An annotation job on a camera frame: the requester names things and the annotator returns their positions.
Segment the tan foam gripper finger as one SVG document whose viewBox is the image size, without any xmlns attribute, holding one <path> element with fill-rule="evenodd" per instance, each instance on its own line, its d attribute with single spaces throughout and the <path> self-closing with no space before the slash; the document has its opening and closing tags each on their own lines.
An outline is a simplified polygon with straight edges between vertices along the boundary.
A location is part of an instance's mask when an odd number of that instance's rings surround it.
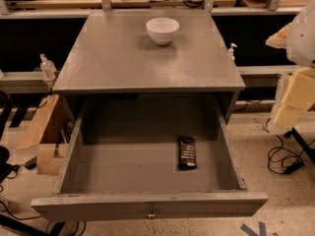
<svg viewBox="0 0 315 236">
<path fill-rule="evenodd" d="M 315 69 L 301 67 L 289 78 L 273 123 L 292 127 L 315 105 Z"/>
<path fill-rule="evenodd" d="M 287 24 L 278 32 L 269 36 L 266 40 L 266 44 L 270 47 L 286 49 L 286 39 L 290 26 L 291 24 Z"/>
</svg>

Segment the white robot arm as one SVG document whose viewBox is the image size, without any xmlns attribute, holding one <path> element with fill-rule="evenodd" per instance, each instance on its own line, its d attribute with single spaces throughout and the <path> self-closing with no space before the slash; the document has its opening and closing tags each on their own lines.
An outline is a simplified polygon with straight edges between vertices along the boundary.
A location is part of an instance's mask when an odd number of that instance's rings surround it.
<svg viewBox="0 0 315 236">
<path fill-rule="evenodd" d="M 278 85 L 272 125 L 293 127 L 315 104 L 315 0 L 310 0 L 293 21 L 271 35 L 266 44 L 283 48 L 298 69 Z"/>
</svg>

